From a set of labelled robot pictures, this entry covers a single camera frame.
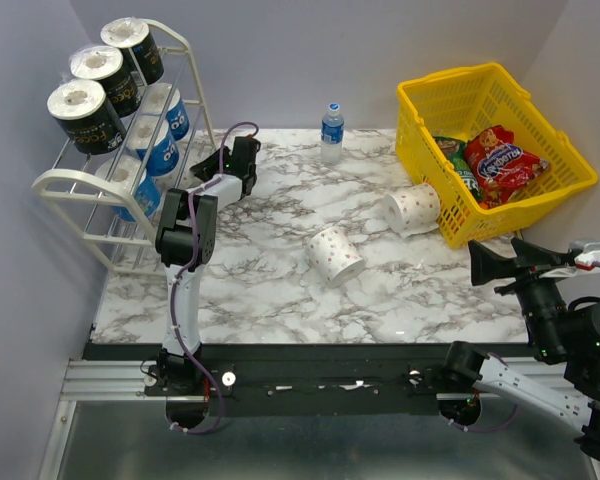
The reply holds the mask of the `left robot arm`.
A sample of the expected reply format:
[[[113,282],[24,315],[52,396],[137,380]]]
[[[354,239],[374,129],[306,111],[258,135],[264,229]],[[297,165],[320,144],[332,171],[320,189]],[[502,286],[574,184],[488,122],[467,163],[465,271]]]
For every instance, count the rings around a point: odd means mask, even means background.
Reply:
[[[199,185],[166,193],[155,247],[167,279],[168,317],[156,365],[145,374],[148,395],[191,395],[209,380],[199,368],[201,280],[214,253],[218,213],[252,193],[260,148],[254,135],[237,136],[231,148],[190,168]]]

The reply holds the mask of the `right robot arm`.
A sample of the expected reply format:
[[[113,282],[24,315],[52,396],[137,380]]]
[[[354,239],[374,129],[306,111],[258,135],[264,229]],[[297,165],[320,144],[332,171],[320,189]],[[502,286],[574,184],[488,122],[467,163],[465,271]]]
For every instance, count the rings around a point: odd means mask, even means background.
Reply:
[[[469,241],[471,282],[505,280],[494,291],[517,298],[535,360],[564,365],[564,379],[579,394],[561,395],[463,341],[449,348],[439,370],[441,382],[454,392],[493,393],[563,422],[578,433],[580,450],[600,462],[600,297],[566,303],[557,286],[567,278],[600,273],[600,241],[574,241],[564,253],[517,237],[511,245],[514,256],[504,257]]]

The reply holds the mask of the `black roll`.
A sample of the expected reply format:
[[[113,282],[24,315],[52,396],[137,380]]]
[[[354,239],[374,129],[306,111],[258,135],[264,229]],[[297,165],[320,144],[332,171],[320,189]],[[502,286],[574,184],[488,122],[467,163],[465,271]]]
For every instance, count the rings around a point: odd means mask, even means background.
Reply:
[[[108,154],[118,149],[126,136],[119,115],[97,81],[72,79],[58,86],[47,99],[47,109],[80,153]]]
[[[69,66],[74,77],[98,82],[121,118],[137,111],[138,86],[118,48],[108,45],[84,47],[71,56]]]
[[[113,20],[100,31],[101,40],[123,54],[124,64],[139,73],[147,85],[164,75],[159,49],[145,20],[125,17]]]

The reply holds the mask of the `blue sea monsters roll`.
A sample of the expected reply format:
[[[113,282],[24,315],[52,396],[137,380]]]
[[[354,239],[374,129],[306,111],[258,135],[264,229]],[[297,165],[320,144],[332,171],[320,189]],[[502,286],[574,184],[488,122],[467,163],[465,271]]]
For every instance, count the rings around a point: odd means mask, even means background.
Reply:
[[[141,112],[151,116],[160,116],[167,99],[170,98],[165,119],[174,139],[182,140],[189,132],[190,121],[180,91],[170,83],[158,82],[146,88],[144,97]]]

